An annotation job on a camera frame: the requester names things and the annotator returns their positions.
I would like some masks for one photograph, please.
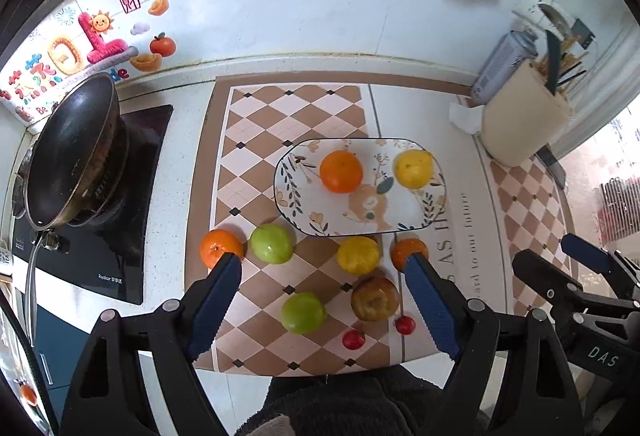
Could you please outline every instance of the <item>yellow lemon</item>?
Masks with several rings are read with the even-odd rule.
[[[380,262],[378,243],[369,237],[350,237],[338,248],[338,264],[351,275],[372,272]]]
[[[408,189],[421,189],[433,176],[433,156],[418,149],[405,151],[394,159],[394,176]]]

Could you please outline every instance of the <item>blue gripper pad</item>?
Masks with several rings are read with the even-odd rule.
[[[562,251],[595,273],[609,273],[611,263],[607,252],[590,242],[568,233],[560,241]]]
[[[210,350],[229,304],[240,287],[241,278],[242,263],[238,256],[234,255],[193,318],[191,340],[186,349],[188,358],[195,360],[201,353]]]
[[[414,255],[406,260],[404,278],[436,347],[455,360],[460,355],[456,323]]]

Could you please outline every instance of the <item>beige cylindrical container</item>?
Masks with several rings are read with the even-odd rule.
[[[527,60],[485,106],[480,139],[498,163],[516,167],[560,132],[571,115],[568,102],[551,95]]]

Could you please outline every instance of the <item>cherry tomato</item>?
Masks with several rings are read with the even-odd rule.
[[[415,331],[415,321],[406,315],[396,319],[394,324],[396,325],[396,330],[401,335],[411,335]]]
[[[342,336],[342,345],[351,351],[359,350],[362,346],[364,346],[364,343],[364,333],[358,330],[347,331]]]
[[[29,405],[34,407],[38,405],[38,396],[31,386],[22,384],[20,386],[20,394]]]

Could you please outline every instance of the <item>cloud sticker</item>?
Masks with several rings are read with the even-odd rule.
[[[151,29],[151,26],[146,24],[146,22],[136,22],[133,24],[130,33],[132,35],[142,35],[143,33],[148,32],[149,29]]]

